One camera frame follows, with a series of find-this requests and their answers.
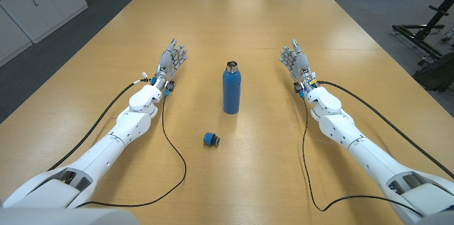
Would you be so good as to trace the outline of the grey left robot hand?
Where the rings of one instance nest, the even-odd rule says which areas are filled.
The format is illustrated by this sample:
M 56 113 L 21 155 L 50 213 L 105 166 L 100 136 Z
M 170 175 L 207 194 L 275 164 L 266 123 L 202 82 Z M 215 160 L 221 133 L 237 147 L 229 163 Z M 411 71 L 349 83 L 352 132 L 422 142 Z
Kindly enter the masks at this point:
M 161 55 L 155 76 L 162 77 L 166 81 L 173 80 L 177 69 L 186 59 L 187 49 L 184 48 L 184 45 L 177 45 L 177 40 L 174 38 Z

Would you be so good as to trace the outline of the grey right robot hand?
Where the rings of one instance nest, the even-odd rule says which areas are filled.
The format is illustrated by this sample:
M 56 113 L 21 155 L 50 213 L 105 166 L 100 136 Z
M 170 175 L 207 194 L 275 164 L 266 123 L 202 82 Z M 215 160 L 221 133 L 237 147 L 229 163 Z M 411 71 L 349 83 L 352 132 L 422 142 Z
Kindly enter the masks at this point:
M 303 53 L 301 46 L 294 38 L 293 48 L 284 46 L 281 50 L 279 61 L 285 65 L 290 72 L 290 77 L 295 82 L 307 82 L 314 78 L 307 56 Z

